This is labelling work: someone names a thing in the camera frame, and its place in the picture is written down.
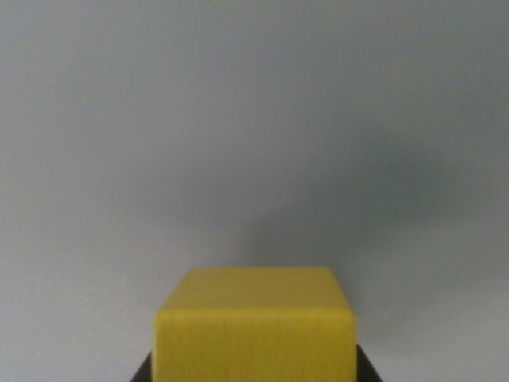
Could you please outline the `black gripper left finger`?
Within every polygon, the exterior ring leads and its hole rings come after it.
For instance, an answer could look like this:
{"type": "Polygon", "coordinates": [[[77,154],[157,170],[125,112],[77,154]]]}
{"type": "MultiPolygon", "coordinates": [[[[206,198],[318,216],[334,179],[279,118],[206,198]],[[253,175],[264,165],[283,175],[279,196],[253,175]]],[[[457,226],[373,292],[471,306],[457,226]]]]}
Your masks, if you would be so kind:
{"type": "Polygon", "coordinates": [[[131,378],[130,382],[152,382],[151,361],[152,353],[148,353],[145,360],[139,366],[137,372],[131,378]]]}

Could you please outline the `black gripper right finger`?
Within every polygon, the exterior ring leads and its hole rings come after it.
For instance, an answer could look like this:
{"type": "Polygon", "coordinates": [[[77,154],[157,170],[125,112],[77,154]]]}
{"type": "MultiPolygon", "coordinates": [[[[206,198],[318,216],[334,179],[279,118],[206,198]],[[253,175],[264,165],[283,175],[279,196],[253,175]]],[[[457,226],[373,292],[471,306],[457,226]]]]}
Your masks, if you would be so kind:
{"type": "Polygon", "coordinates": [[[363,351],[360,344],[356,345],[356,381],[357,382],[383,382],[380,375],[375,370],[374,365],[371,363],[367,354],[363,351]]]}

